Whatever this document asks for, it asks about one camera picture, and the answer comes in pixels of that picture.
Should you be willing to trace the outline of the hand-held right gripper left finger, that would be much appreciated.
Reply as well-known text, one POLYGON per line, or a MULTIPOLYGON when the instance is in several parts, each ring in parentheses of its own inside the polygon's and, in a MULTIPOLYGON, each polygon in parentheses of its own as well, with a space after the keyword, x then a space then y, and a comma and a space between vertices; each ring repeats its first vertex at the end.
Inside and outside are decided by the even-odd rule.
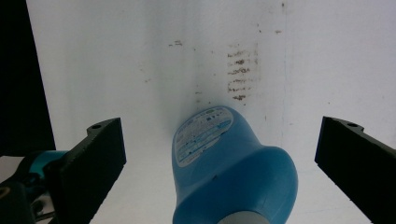
POLYGON ((58 224, 89 224, 126 163, 121 120, 108 119, 60 159, 46 165, 58 224))

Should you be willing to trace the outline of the blue plastic bottle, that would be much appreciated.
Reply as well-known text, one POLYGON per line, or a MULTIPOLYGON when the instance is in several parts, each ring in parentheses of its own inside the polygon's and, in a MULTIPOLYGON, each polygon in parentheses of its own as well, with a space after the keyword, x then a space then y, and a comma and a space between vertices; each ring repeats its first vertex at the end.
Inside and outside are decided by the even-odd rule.
POLYGON ((172 143, 173 224, 286 224, 298 176, 282 148, 260 143, 227 106, 187 119, 172 143))

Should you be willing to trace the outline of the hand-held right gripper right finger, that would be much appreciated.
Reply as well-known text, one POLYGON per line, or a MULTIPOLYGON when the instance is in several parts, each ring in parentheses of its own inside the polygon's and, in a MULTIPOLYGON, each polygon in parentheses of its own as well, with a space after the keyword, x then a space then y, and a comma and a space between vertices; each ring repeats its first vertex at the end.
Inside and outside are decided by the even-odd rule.
POLYGON ((356 123, 325 117, 315 162, 373 224, 396 224, 396 149, 356 123))

